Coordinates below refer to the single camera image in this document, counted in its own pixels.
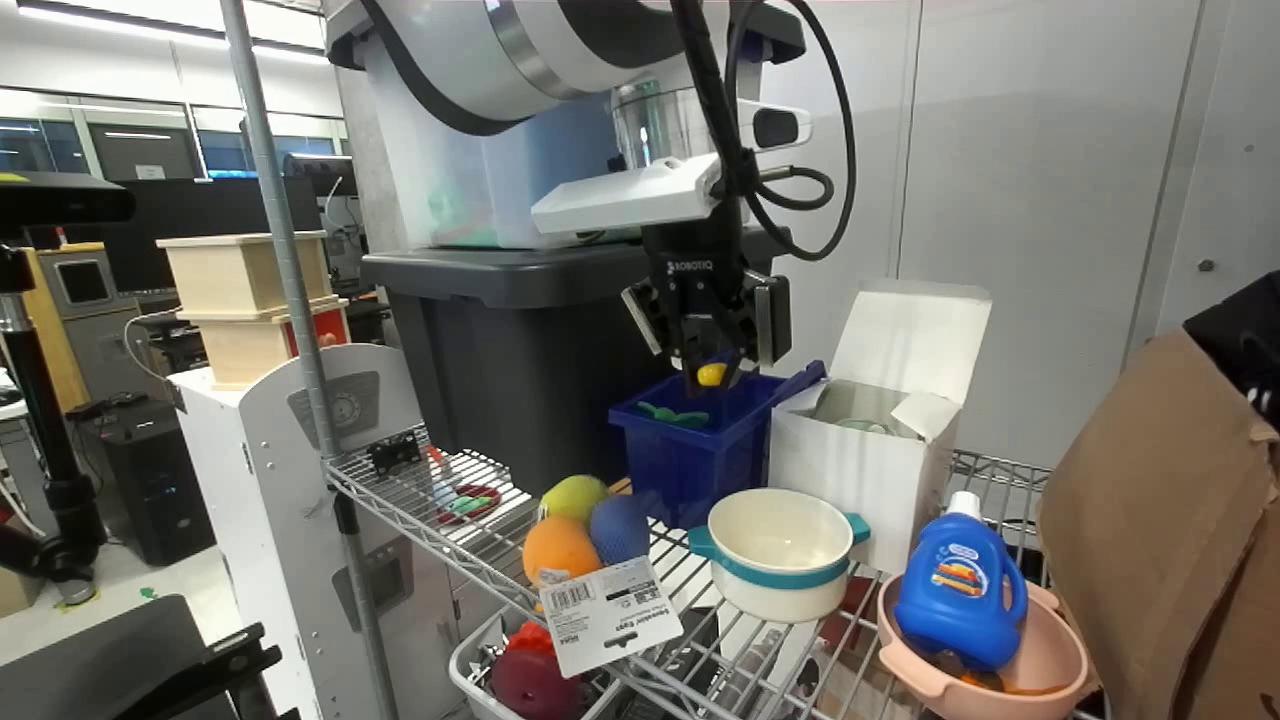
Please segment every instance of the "white shelf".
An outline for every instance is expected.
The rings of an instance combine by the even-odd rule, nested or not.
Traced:
[[[473,525],[455,525],[438,509],[430,471],[410,469],[375,476],[363,460],[333,466],[333,483],[360,509],[441,555],[473,586],[488,587],[501,604],[538,615],[538,593],[519,574],[519,545],[532,525],[532,500],[511,476],[475,456],[454,460],[465,483],[493,487],[504,503]],[[1016,549],[1033,582],[1043,582],[1035,509],[1043,471],[998,466],[972,454],[955,456],[952,487],[972,487],[984,500],[984,515]],[[652,525],[652,568],[684,607],[684,635],[610,670],[618,681],[636,687],[646,702],[672,717],[920,717],[903,687],[877,664],[872,602],[879,582],[860,574],[860,604],[841,607],[825,623],[766,623],[721,602],[710,562],[684,549],[684,531]],[[762,670],[744,670],[744,650],[772,639]]]

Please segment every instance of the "orange bowl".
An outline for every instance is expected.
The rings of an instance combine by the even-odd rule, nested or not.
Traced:
[[[1029,586],[1033,607],[1024,643],[1000,674],[1004,691],[961,681],[900,639],[894,623],[895,582],[879,587],[879,664],[946,720],[1063,720],[1093,691],[1093,664],[1078,627],[1059,615],[1059,602]]]

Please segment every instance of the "brown paper bag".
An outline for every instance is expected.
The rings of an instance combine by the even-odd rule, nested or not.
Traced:
[[[1191,336],[1146,349],[1040,531],[1119,720],[1280,720],[1275,430]]]

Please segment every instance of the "blue bottle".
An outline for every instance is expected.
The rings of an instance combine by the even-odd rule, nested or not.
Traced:
[[[952,651],[972,674],[1000,674],[1016,657],[1029,582],[972,494],[955,494],[952,509],[923,525],[894,615],[916,651]]]

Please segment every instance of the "price tag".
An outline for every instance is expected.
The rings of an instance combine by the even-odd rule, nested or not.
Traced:
[[[565,675],[676,639],[681,615],[646,555],[578,582],[544,582],[541,604]]]

